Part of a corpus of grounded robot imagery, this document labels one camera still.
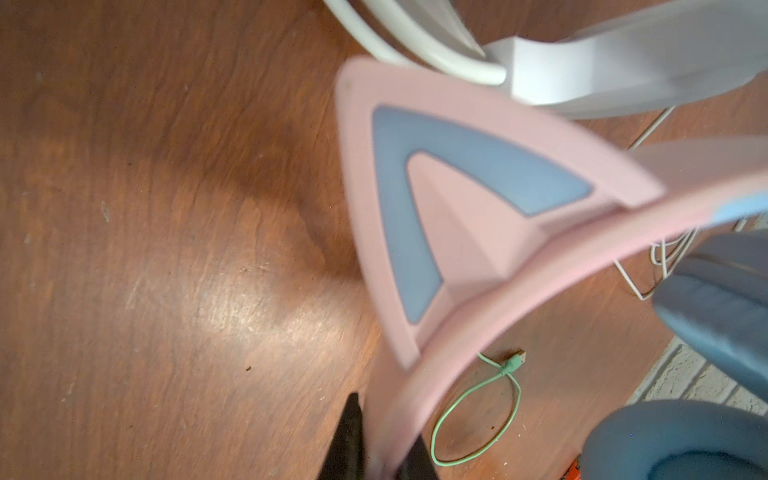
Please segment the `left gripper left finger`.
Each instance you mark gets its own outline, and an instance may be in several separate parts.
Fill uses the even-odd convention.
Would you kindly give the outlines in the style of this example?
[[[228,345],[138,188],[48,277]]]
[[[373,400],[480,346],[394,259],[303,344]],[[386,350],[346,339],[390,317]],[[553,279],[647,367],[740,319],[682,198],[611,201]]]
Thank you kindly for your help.
[[[357,392],[346,400],[318,480],[360,480],[364,476],[363,415]]]

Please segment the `pink blue cat-ear headphones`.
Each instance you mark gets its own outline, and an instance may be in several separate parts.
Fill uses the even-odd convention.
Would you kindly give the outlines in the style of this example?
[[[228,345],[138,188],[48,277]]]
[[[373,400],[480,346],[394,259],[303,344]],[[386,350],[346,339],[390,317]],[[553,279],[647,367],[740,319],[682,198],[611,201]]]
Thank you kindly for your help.
[[[767,140],[633,151],[487,87],[366,57],[335,83],[357,256],[386,343],[364,475],[391,479],[476,355],[653,241],[767,207]]]

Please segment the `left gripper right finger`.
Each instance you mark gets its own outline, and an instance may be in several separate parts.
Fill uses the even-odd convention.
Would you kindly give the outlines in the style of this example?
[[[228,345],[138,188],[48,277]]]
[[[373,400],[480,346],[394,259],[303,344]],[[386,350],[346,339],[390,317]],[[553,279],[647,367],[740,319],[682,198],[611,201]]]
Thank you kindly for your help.
[[[398,471],[399,480],[439,480],[422,436],[410,449]]]

